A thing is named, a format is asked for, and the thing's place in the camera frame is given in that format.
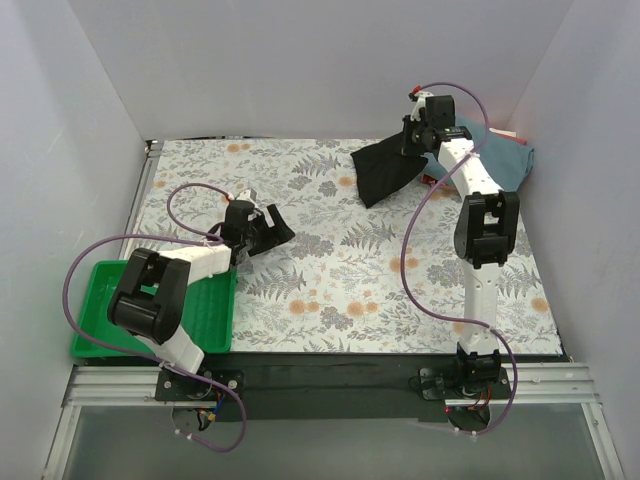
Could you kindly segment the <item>black t shirt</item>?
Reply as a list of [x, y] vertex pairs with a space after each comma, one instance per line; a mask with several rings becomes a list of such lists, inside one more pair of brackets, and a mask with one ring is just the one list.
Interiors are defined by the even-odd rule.
[[402, 153], [403, 134], [397, 133], [351, 153], [358, 195], [371, 208], [415, 180], [428, 159], [422, 154]]

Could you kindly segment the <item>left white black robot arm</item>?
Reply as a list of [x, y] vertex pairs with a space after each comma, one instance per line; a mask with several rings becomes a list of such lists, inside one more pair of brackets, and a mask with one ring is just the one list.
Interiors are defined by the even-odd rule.
[[294, 237], [276, 205], [262, 212], [252, 200], [232, 199], [220, 231], [203, 245], [134, 250], [107, 308], [107, 318], [161, 361], [182, 368], [180, 390], [190, 399], [203, 399], [212, 390], [213, 377], [201, 367], [203, 350], [182, 326], [188, 287], [234, 271]]

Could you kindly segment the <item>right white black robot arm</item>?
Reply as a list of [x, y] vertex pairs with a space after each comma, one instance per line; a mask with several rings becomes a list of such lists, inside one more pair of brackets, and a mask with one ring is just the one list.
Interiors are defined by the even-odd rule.
[[482, 164], [471, 133], [456, 124], [452, 96], [418, 88], [409, 98], [414, 107], [403, 118], [401, 152], [432, 154], [462, 199], [453, 235], [464, 274], [462, 330], [452, 363], [421, 370], [420, 384], [427, 399], [453, 393], [486, 397], [502, 381], [495, 334], [497, 281], [515, 247], [520, 200]]

